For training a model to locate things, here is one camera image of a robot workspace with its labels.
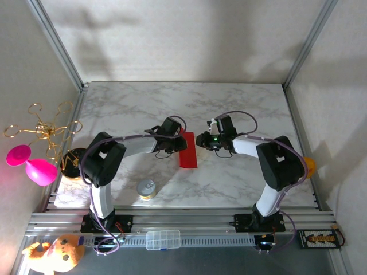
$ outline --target marble table surface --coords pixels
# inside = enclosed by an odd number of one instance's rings
[[[143,133],[161,125],[171,115],[182,116],[188,131],[208,130],[206,121],[231,110],[247,111],[259,122],[258,136],[286,135],[300,152],[294,126],[280,84],[203,84],[164,82],[93,82],[87,92],[80,121],[83,130],[72,147],[87,147],[101,131],[112,136]],[[231,115],[238,132],[254,128],[251,119]],[[178,166],[178,153],[167,159],[139,154],[123,159],[111,183],[113,204],[154,207],[252,207],[265,186],[258,159],[234,155],[218,158],[196,147],[198,169]],[[136,192],[142,179],[152,179],[157,195],[143,201]],[[54,202],[61,208],[87,208],[89,197],[83,183],[63,178]],[[314,207],[309,181],[292,189],[283,206]]]

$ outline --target gold metal decoration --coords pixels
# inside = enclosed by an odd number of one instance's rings
[[[13,124],[5,129],[4,135],[7,138],[13,138],[21,132],[34,133],[36,135],[36,138],[32,142],[30,142],[28,145],[32,145],[33,143],[39,140],[47,140],[48,142],[48,148],[46,150],[47,158],[54,160],[56,163],[58,163],[58,161],[61,158],[62,163],[60,166],[61,166],[61,169],[63,169],[66,166],[66,164],[64,163],[64,158],[62,158],[63,152],[62,152],[61,145],[64,142],[66,142],[67,150],[68,152],[70,152],[71,137],[72,135],[80,132],[81,129],[83,128],[83,125],[80,121],[75,120],[75,121],[70,122],[66,126],[56,127],[56,119],[61,114],[69,113],[72,110],[72,108],[73,108],[72,102],[65,101],[58,106],[57,108],[58,112],[56,113],[53,120],[51,122],[48,122],[48,121],[44,122],[41,119],[40,114],[39,114],[39,112],[41,112],[42,110],[42,104],[34,103],[31,106],[29,106],[28,113],[31,115],[36,115],[38,118],[35,129],[22,129],[20,126]],[[69,132],[69,135],[66,139],[62,139],[59,144],[53,141],[54,137],[56,136],[60,136],[60,135],[64,136],[66,131]]]

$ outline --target orange plush toy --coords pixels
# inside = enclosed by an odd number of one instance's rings
[[[45,275],[54,275],[54,272],[67,272],[72,270],[84,255],[84,238],[65,234],[56,239],[53,244],[44,242],[43,251],[38,252],[40,245],[36,242],[22,251],[28,258],[30,268]]]

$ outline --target tin can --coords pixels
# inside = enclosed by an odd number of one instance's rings
[[[138,183],[136,190],[139,196],[145,200],[149,201],[155,196],[155,184],[151,179],[144,179]]]

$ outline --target white wall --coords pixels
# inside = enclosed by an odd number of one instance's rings
[[[84,81],[282,83],[325,0],[42,0]]]
[[[367,4],[339,0],[292,84],[318,189],[345,232],[356,275],[367,274]]]
[[[25,1],[0,1],[0,129],[10,124],[34,128],[29,105],[43,103],[41,118],[49,120],[57,106],[75,101],[77,91],[43,35]],[[65,123],[67,117],[60,120]],[[41,199],[42,187],[31,182],[24,165],[9,167],[9,149],[28,144],[34,134],[8,139],[0,136],[0,274],[9,274],[30,215]],[[46,144],[32,146],[31,158],[44,158]]]

